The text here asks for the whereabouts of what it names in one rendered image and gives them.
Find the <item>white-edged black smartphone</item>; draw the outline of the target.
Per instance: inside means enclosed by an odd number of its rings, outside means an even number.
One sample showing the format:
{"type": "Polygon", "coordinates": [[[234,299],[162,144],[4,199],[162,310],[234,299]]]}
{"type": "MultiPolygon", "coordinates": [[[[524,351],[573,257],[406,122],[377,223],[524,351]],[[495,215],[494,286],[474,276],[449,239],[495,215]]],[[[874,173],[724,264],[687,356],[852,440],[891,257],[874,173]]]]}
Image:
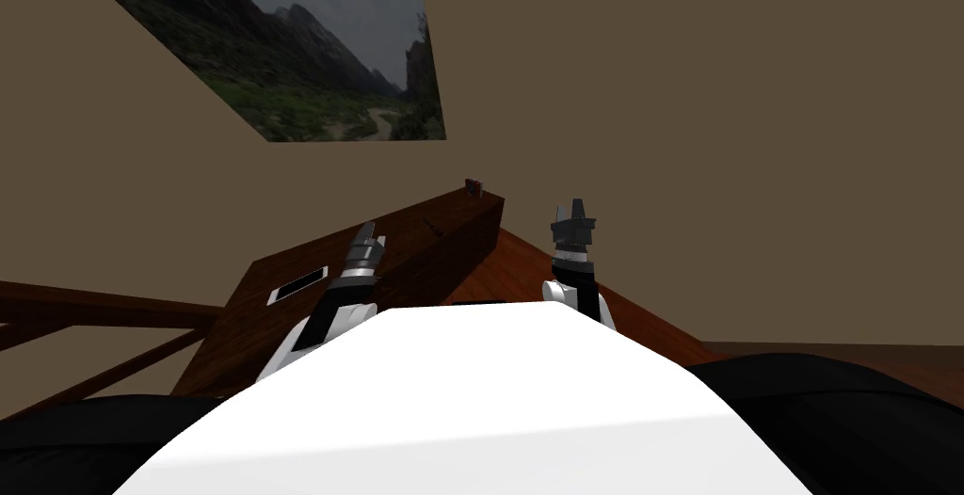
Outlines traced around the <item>white-edged black smartphone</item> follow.
{"type": "Polygon", "coordinates": [[[279,288],[272,290],[265,304],[267,306],[271,306],[281,300],[284,300],[286,297],[289,297],[290,295],[296,294],[299,291],[302,291],[312,285],[315,285],[316,283],[318,283],[318,281],[325,279],[328,276],[328,273],[329,273],[329,268],[325,265],[318,269],[315,269],[311,273],[308,273],[304,276],[300,276],[297,279],[288,281],[288,283],[284,284],[283,286],[280,286],[279,288]]]}

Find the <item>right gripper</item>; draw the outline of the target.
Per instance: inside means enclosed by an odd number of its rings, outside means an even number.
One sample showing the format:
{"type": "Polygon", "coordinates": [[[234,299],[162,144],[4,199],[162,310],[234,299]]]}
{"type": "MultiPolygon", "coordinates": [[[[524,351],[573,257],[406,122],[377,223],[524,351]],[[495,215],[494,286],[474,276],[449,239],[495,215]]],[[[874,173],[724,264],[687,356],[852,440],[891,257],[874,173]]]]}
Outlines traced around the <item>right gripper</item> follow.
{"type": "Polygon", "coordinates": [[[569,209],[559,205],[555,213],[555,221],[551,224],[553,241],[557,250],[586,251],[592,245],[592,231],[596,227],[596,218],[586,217],[584,200],[572,199],[571,218],[569,209]]]}

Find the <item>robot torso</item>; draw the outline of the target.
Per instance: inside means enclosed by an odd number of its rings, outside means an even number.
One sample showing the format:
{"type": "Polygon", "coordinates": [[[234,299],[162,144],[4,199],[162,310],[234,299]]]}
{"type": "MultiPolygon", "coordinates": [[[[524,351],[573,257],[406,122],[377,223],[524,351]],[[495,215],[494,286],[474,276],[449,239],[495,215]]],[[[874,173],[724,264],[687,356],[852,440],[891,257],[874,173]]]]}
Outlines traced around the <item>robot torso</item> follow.
{"type": "Polygon", "coordinates": [[[115,495],[811,495],[683,367],[556,302],[392,309],[115,495]]]}

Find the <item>dark brown wooden desk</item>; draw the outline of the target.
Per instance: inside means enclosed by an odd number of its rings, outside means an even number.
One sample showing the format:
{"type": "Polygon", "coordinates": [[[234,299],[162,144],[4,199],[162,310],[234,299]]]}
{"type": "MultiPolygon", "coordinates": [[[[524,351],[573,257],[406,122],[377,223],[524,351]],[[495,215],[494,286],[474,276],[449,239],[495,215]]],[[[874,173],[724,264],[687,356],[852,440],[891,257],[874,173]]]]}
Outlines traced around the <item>dark brown wooden desk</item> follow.
{"type": "MultiPolygon", "coordinates": [[[[441,304],[494,250],[505,200],[459,189],[376,218],[386,235],[371,299],[380,309],[441,304]],[[437,238],[423,217],[445,231],[437,238]]],[[[271,306],[270,292],[322,266],[335,278],[359,226],[253,262],[175,385],[176,395],[233,395],[253,384],[288,332],[309,316],[328,285],[318,281],[271,306]]]]}

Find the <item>mountain landscape wall picture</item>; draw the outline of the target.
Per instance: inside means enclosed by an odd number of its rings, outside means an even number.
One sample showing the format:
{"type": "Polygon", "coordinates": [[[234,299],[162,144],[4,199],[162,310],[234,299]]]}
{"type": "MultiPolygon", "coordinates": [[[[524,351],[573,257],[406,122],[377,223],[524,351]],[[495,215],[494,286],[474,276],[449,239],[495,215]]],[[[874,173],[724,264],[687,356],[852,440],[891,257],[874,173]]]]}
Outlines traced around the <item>mountain landscape wall picture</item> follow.
{"type": "Polygon", "coordinates": [[[424,0],[115,0],[269,142],[446,137],[424,0]]]}

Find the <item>brown wooden rail frame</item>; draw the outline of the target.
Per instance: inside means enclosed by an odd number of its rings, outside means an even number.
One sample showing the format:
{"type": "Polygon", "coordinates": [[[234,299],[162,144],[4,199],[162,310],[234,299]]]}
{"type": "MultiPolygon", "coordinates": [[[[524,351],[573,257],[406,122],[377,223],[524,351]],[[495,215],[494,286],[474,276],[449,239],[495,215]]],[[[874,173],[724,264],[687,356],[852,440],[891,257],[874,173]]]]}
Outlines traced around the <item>brown wooden rail frame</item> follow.
{"type": "Polygon", "coordinates": [[[224,308],[127,295],[0,281],[0,351],[73,326],[178,328],[186,334],[139,354],[38,403],[19,418],[102,391],[202,341],[224,308]]]}

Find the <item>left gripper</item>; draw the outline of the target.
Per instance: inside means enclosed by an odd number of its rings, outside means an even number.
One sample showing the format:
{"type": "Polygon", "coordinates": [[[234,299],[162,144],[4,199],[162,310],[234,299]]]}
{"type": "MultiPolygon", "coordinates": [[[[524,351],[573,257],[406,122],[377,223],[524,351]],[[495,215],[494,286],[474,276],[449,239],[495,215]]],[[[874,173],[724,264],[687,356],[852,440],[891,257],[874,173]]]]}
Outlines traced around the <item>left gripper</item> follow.
{"type": "Polygon", "coordinates": [[[375,272],[386,248],[386,235],[376,238],[375,227],[374,221],[366,221],[361,225],[345,257],[344,273],[375,272]]]}

